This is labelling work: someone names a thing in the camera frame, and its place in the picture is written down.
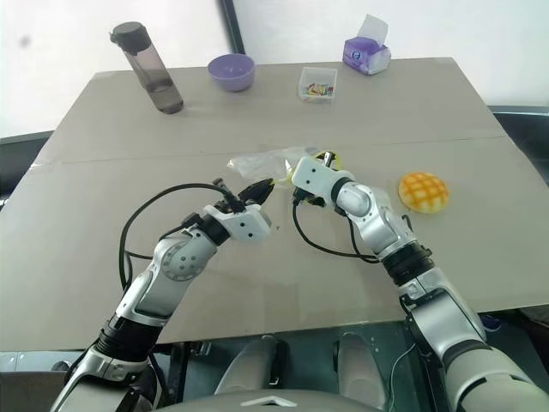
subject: white wall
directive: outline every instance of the white wall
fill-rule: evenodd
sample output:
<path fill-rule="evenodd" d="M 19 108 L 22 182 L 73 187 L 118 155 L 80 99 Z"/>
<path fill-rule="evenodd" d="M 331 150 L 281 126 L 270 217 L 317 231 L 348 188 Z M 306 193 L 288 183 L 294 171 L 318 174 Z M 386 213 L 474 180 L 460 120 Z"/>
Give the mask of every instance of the white wall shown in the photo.
<path fill-rule="evenodd" d="M 3 0 L 0 137 L 57 127 L 98 71 L 129 70 L 109 32 L 140 21 L 168 67 L 229 51 L 215 0 Z"/>
<path fill-rule="evenodd" d="M 365 15 L 394 58 L 451 56 L 488 105 L 549 106 L 547 0 L 234 0 L 258 63 L 341 60 Z"/>

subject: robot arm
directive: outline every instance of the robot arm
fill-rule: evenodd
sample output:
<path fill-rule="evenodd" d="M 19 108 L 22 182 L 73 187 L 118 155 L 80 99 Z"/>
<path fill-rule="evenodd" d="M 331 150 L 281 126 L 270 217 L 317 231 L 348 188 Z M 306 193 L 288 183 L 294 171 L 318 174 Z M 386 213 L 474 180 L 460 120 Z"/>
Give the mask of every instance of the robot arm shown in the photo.
<path fill-rule="evenodd" d="M 255 189 L 262 188 L 259 195 L 266 198 L 265 193 L 272 190 L 268 184 L 263 181 L 256 187 L 250 186 L 251 197 L 258 194 Z M 268 236 L 270 221 L 260 208 L 259 204 L 244 206 L 243 202 L 241 210 L 236 212 L 229 210 L 225 202 L 208 205 L 203 216 L 193 214 L 185 220 L 187 228 L 162 239 L 154 249 L 152 262 L 131 283 L 51 412 L 140 410 L 139 397 L 128 391 L 128 387 L 148 367 L 148 356 L 163 327 L 218 246 L 227 239 L 255 242 Z M 95 409 L 93 401 L 98 399 L 100 409 Z"/>
<path fill-rule="evenodd" d="M 395 214 L 384 191 L 308 157 L 301 159 L 292 181 L 354 222 L 397 286 L 419 348 L 444 367 L 452 410 L 549 410 L 547 394 L 509 357 L 486 344 L 478 315 Z"/>

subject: gray bottle cap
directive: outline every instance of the gray bottle cap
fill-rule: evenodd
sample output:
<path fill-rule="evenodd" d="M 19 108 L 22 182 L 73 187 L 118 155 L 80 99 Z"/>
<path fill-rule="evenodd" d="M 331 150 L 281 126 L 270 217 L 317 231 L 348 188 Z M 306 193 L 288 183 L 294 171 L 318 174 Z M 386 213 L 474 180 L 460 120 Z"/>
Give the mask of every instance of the gray bottle cap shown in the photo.
<path fill-rule="evenodd" d="M 151 45 L 147 29 L 137 21 L 127 21 L 112 29 L 111 42 L 133 55 L 142 52 Z"/>

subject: clear plastic box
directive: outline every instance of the clear plastic box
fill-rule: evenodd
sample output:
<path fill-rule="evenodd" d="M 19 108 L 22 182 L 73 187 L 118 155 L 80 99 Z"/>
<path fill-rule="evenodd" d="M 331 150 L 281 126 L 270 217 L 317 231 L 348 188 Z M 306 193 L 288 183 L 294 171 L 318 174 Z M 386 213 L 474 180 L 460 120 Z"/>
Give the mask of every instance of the clear plastic box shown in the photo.
<path fill-rule="evenodd" d="M 298 96 L 303 101 L 331 103 L 335 97 L 336 80 L 337 69 L 304 67 L 299 78 Z"/>

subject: plastic container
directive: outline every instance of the plastic container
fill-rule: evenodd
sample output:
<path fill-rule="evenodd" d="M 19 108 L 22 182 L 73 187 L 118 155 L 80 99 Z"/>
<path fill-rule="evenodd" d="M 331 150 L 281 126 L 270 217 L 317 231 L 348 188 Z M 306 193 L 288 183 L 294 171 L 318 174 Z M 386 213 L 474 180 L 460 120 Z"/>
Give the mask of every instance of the plastic container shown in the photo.
<path fill-rule="evenodd" d="M 298 96 L 303 101 L 331 103 L 335 97 L 337 69 L 304 67 L 299 78 Z"/>
<path fill-rule="evenodd" d="M 128 21 L 116 26 L 112 30 L 111 41 L 122 48 L 139 82 L 158 110 L 172 114 L 183 108 L 181 94 L 148 37 L 147 29 L 141 23 Z"/>
<path fill-rule="evenodd" d="M 226 54 L 209 62 L 208 72 L 223 90 L 240 92 L 253 84 L 256 64 L 245 54 Z"/>

